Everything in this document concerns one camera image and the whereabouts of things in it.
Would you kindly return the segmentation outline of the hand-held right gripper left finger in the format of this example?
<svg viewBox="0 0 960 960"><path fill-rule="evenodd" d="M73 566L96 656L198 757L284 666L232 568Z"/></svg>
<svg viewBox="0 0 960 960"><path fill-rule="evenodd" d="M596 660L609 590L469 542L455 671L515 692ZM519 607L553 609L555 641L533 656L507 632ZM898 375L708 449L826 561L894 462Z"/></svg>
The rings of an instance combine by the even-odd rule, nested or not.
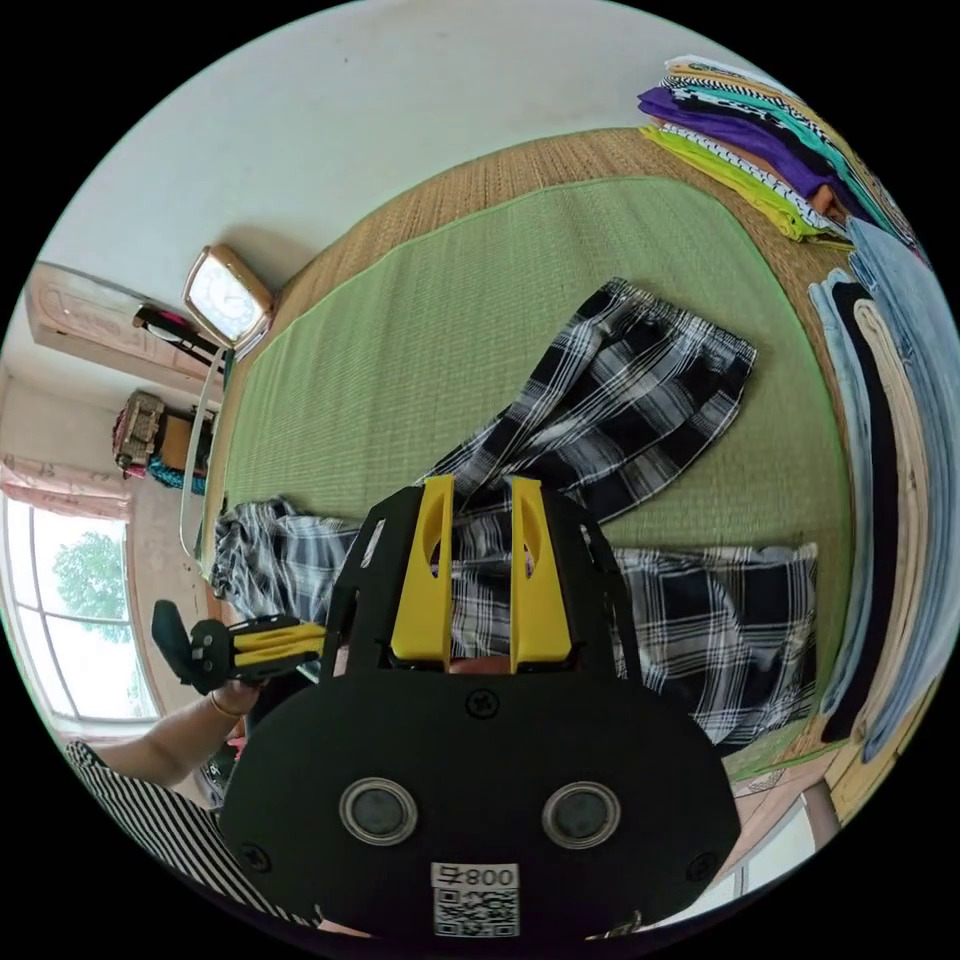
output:
<svg viewBox="0 0 960 960"><path fill-rule="evenodd" d="M391 636L391 653L402 663L450 661L454 487L451 474L422 486Z"/></svg>

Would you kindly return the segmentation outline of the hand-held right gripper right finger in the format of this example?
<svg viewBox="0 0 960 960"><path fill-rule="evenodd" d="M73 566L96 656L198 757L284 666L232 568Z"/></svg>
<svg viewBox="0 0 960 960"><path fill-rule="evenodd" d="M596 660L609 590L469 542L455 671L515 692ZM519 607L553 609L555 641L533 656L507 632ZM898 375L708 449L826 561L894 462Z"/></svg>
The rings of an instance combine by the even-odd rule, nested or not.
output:
<svg viewBox="0 0 960 960"><path fill-rule="evenodd" d="M541 484L511 489L511 670L561 667L572 644Z"/></svg>

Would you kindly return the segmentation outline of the person's left hand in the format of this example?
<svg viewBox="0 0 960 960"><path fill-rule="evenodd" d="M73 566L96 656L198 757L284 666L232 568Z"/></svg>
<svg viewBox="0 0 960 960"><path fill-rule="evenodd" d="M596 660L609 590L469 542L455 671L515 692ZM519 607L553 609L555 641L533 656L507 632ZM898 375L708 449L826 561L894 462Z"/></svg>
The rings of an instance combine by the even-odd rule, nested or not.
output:
<svg viewBox="0 0 960 960"><path fill-rule="evenodd" d="M207 697L221 715L239 722L258 703L263 689L262 683L249 684L232 679L209 693Z"/></svg>

